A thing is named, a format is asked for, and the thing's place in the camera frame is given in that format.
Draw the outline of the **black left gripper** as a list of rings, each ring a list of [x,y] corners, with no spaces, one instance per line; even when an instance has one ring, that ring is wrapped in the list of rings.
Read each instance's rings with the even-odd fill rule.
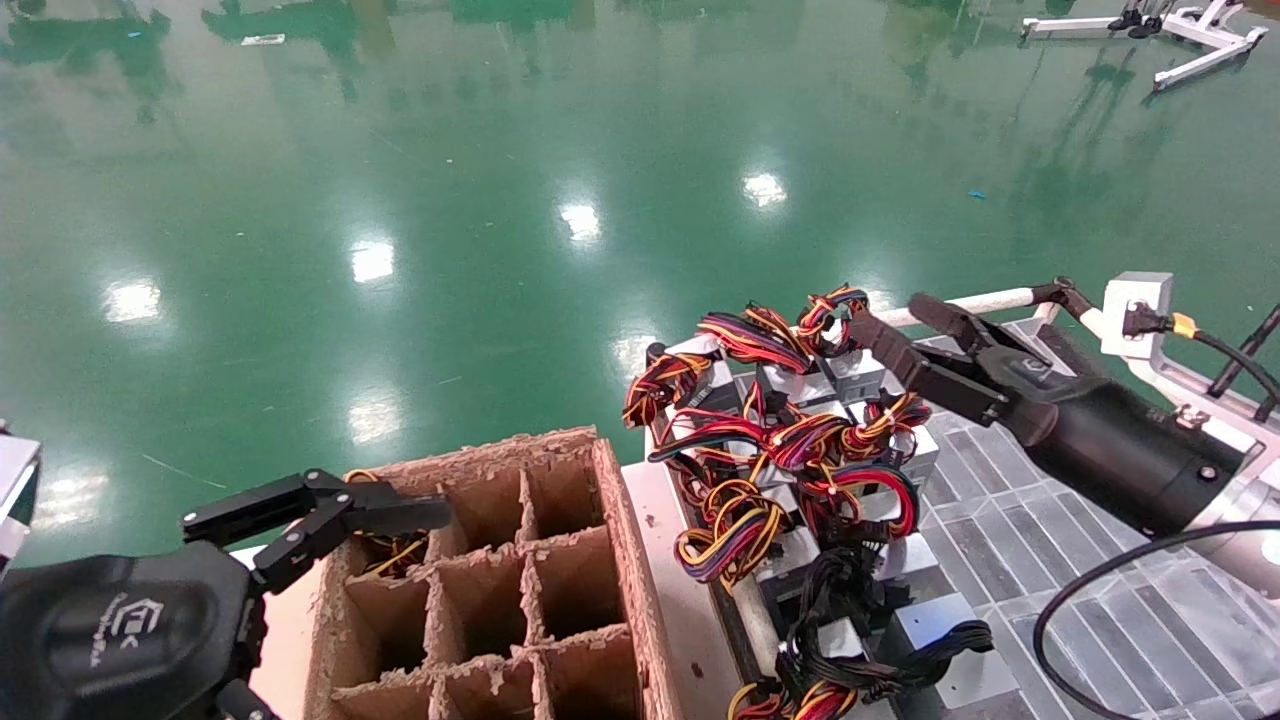
[[[247,682],[260,662],[262,593],[287,591],[352,536],[407,536],[453,520],[449,501],[439,496],[357,500],[343,491],[340,478],[306,470],[182,518],[183,542],[218,547],[302,518],[253,557],[253,578],[211,544],[9,571],[3,716],[221,717],[223,688]]]

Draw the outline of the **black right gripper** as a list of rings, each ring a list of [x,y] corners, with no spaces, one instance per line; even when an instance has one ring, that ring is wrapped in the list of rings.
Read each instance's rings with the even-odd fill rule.
[[[932,295],[913,295],[908,310],[965,355],[1021,350],[1001,325]],[[998,391],[969,357],[919,345],[870,313],[847,327],[905,391],[982,427],[1000,418],[1036,466],[1148,536],[1189,528],[1245,459],[1106,375],[1066,375],[1002,352]]]

